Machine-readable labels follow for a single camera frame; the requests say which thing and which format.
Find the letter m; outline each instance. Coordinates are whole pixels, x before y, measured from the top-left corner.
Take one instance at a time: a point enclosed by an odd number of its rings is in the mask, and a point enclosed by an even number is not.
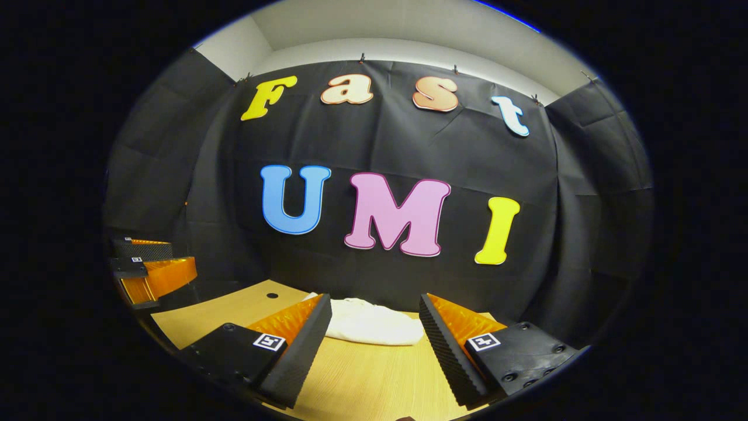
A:
[[[374,222],[385,250],[391,249],[404,230],[410,226],[408,238],[400,244],[405,254],[423,257],[439,255],[436,242],[439,217],[444,198],[450,195],[450,185],[439,180],[421,180],[397,206],[390,185],[381,174],[360,172],[351,177],[357,190],[353,229],[346,235],[345,244],[355,249],[371,249],[376,244],[371,237]]]

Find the white ceiling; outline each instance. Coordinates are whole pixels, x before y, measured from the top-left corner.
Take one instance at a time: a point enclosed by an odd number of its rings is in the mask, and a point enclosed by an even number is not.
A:
[[[252,17],[273,50],[340,38],[396,38],[486,58],[560,95],[588,82],[581,70],[596,76],[543,33],[472,0],[283,0]]]

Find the yellow letter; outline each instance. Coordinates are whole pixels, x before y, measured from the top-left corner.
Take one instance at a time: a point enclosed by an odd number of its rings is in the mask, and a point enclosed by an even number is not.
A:
[[[268,105],[278,102],[283,93],[283,87],[290,88],[296,85],[296,81],[296,76],[288,76],[260,83],[257,86],[257,93],[254,95],[252,103],[249,104],[249,109],[242,114],[242,121],[263,117],[268,113],[268,109],[265,108],[265,101],[268,101]]]
[[[483,250],[475,255],[477,264],[502,264],[506,260],[506,240],[512,227],[514,215],[519,213],[519,203],[506,197],[492,197],[488,200],[491,209],[491,225],[485,238]]]

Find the wooden table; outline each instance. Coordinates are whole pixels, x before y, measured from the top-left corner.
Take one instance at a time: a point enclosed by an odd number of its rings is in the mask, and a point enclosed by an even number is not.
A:
[[[278,297],[269,298],[269,293]],[[307,294],[267,280],[204,303],[153,314],[153,319],[182,349],[223,323],[247,326],[298,303]],[[418,318],[417,313],[405,314]],[[467,411],[457,405],[424,334],[412,346],[369,345],[325,337],[295,408],[280,412],[307,421],[395,421],[403,417],[446,421],[482,408]]]

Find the white cloth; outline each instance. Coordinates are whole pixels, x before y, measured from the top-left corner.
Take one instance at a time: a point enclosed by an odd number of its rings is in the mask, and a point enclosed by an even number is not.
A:
[[[302,301],[316,297],[311,293]],[[384,306],[358,298],[330,300],[332,318],[326,336],[375,345],[415,345],[423,337],[423,325]]]

